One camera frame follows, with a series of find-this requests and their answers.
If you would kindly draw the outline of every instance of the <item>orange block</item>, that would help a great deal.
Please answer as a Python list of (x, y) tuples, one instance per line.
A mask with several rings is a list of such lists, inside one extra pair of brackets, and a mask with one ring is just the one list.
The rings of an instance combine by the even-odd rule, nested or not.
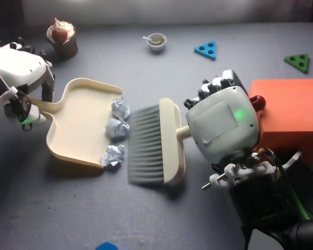
[(249, 97), (261, 95), (266, 108), (259, 112), (261, 141), (257, 148), (274, 152), (301, 151), (313, 161), (313, 79), (256, 80)]

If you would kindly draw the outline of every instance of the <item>dustpan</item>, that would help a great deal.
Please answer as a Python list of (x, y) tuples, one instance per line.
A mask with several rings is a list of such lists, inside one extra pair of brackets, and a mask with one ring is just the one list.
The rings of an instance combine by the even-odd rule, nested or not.
[(59, 102), (31, 101), (52, 120), (46, 143), (55, 157), (103, 168), (100, 158), (111, 140), (105, 133), (112, 117), (111, 102), (121, 97), (116, 86), (76, 78), (66, 85)]

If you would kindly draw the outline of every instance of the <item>white bowl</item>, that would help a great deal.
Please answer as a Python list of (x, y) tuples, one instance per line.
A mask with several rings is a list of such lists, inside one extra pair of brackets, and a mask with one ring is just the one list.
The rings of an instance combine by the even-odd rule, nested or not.
[(159, 51), (159, 50), (163, 49), (163, 47), (165, 46), (165, 44), (166, 44), (166, 42), (167, 42), (167, 38), (166, 38), (165, 35), (160, 34), (160, 33), (150, 34), (150, 35), (148, 36), (148, 38), (153, 38), (153, 37), (155, 37), (155, 36), (160, 36), (160, 37), (164, 38), (164, 39), (165, 39), (165, 42), (164, 42), (163, 44), (157, 45), (157, 46), (150, 44), (148, 40), (147, 40), (146, 42), (147, 42), (148, 46), (150, 46), (151, 50), (153, 50), (153, 51)]

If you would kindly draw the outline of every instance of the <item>white wall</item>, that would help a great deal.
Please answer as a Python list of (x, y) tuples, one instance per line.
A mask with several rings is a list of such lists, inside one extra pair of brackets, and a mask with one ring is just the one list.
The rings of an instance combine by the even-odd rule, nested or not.
[(312, 0), (23, 0), (27, 25), (307, 21)]

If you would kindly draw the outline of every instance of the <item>table surface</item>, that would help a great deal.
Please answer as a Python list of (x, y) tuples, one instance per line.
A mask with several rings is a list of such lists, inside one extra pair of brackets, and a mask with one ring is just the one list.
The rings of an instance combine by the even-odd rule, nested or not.
[[(131, 110), (169, 97), (179, 104), (183, 125), (183, 100), (225, 68), (235, 70), (247, 89), (254, 79), (313, 78), (313, 23), (78, 27), (79, 52), (69, 60), (56, 57), (45, 32), (0, 29), (4, 38), (23, 35), (37, 52), (47, 51), (55, 102), (71, 79), (85, 77), (122, 88)], [(156, 32), (167, 37), (160, 54), (141, 38)], [(213, 40), (215, 61), (194, 53)], [(310, 56), (308, 74), (283, 62), (302, 53)], [(40, 97), (41, 90), (30, 96)], [(213, 171), (193, 140), (185, 141), (184, 184), (148, 189), (127, 183), (126, 160), (117, 171), (102, 172), (56, 159), (45, 142), (50, 124), (23, 132), (0, 107), (0, 249), (94, 249), (104, 241), (119, 249), (243, 249), (227, 190), (201, 190)], [(313, 181), (301, 175), (313, 208)]]

